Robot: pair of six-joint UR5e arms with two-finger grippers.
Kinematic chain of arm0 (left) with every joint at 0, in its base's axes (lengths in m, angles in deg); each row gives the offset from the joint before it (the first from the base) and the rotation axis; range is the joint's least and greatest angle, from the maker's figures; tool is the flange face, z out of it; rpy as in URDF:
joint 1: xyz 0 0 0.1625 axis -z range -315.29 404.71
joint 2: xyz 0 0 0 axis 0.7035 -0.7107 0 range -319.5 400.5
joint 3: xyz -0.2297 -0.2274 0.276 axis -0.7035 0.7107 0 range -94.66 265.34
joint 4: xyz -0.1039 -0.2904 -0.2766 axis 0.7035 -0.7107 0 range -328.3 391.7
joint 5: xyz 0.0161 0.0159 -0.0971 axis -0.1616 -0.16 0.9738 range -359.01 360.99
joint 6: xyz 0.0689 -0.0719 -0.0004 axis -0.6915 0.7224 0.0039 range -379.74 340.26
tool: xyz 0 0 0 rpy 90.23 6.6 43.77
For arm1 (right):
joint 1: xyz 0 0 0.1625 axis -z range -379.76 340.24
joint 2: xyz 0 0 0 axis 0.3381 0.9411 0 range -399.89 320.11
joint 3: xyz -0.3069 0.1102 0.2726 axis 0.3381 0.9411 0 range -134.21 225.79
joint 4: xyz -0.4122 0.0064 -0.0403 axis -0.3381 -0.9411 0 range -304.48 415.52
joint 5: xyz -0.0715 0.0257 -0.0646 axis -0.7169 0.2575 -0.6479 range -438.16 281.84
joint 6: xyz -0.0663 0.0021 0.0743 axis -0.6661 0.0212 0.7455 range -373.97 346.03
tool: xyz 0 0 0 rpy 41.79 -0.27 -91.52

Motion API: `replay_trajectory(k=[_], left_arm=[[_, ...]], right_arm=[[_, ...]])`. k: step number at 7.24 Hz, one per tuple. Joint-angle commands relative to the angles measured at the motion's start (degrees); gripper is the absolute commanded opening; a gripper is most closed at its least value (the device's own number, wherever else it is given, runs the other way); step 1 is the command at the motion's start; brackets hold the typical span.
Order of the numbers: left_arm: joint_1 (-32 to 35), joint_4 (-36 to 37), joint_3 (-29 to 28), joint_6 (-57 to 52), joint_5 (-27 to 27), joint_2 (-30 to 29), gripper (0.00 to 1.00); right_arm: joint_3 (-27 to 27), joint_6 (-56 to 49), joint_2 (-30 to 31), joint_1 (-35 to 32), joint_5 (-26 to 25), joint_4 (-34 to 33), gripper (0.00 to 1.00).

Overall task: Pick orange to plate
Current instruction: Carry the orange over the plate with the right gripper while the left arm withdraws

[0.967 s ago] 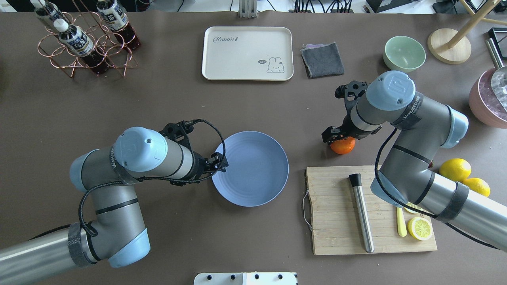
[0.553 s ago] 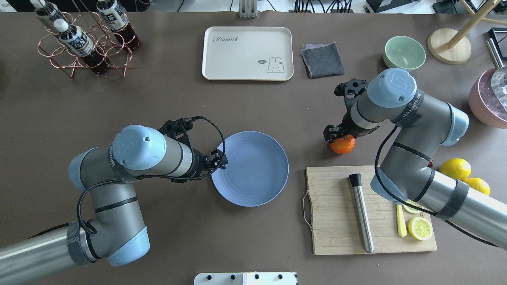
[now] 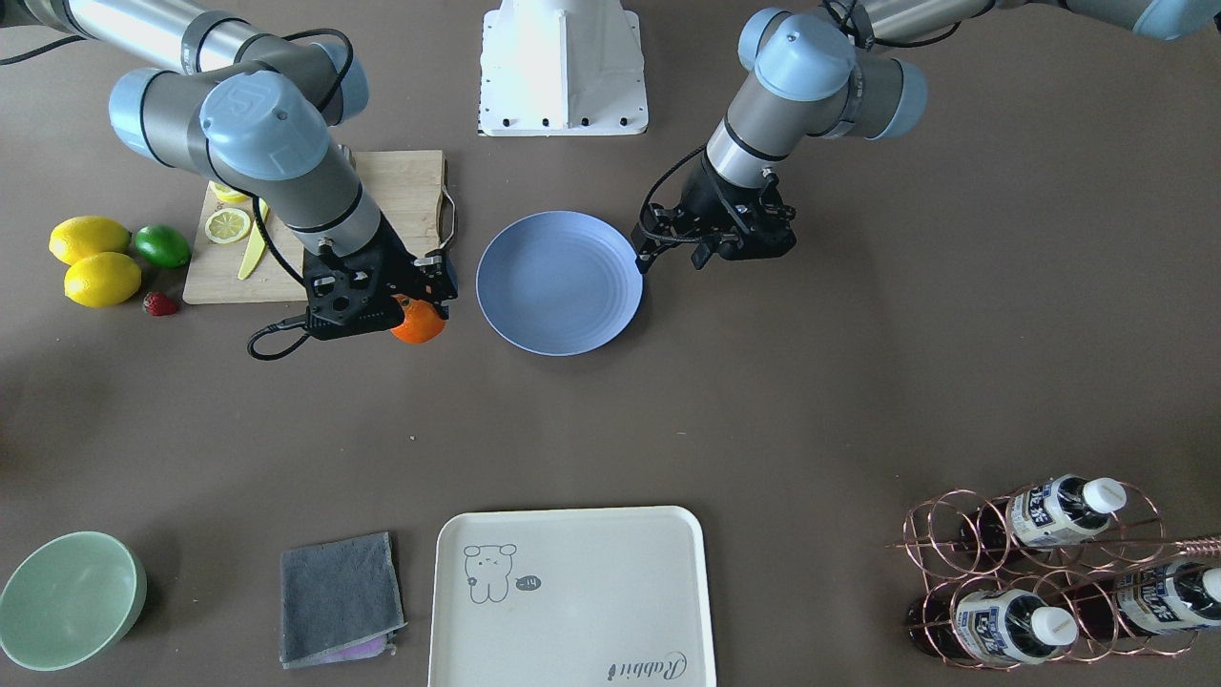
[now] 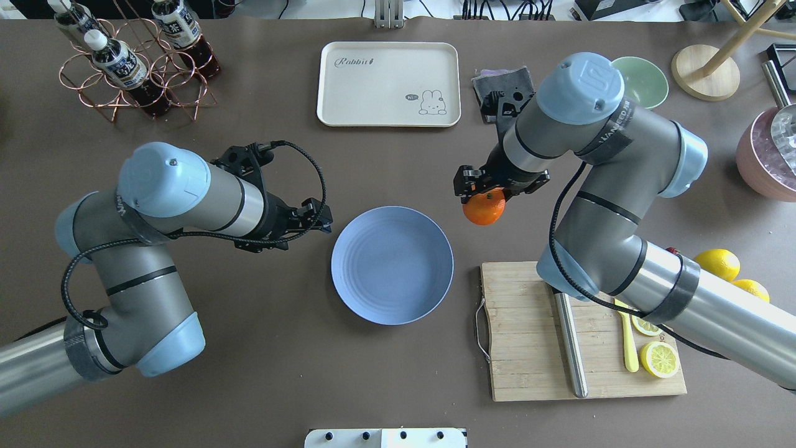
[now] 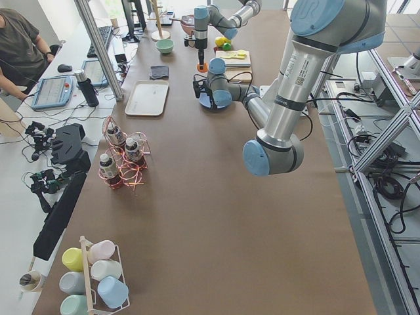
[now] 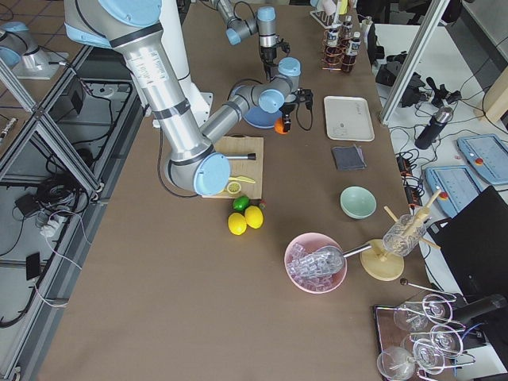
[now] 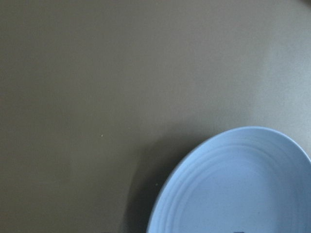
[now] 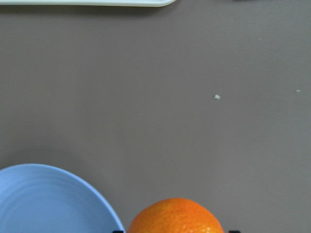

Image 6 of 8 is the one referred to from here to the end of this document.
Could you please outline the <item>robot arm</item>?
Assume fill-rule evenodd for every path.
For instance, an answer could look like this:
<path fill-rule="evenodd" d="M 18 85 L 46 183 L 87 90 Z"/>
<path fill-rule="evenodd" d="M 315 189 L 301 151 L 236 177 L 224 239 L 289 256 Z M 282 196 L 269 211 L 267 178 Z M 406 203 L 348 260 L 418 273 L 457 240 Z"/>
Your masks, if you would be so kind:
<path fill-rule="evenodd" d="M 187 71 L 181 21 L 174 1 L 66 1 L 65 27 L 78 43 L 122 54 L 163 137 L 171 146 L 165 168 L 175 186 L 201 196 L 221 193 L 231 174 L 228 158 L 214 145 L 253 107 L 273 114 L 294 100 L 301 64 L 285 57 L 266 84 L 241 86 L 217 112 L 199 124 L 183 89 Z"/>
<path fill-rule="evenodd" d="M 211 1 L 210 5 L 221 15 L 226 25 L 225 34 L 231 45 L 238 45 L 248 37 L 258 35 L 259 55 L 264 72 L 267 80 L 272 80 L 279 72 L 275 62 L 278 49 L 286 55 L 291 52 L 289 43 L 276 32 L 275 8 L 262 6 L 256 12 L 251 10 L 252 16 L 244 19 L 237 15 L 231 1 Z"/>

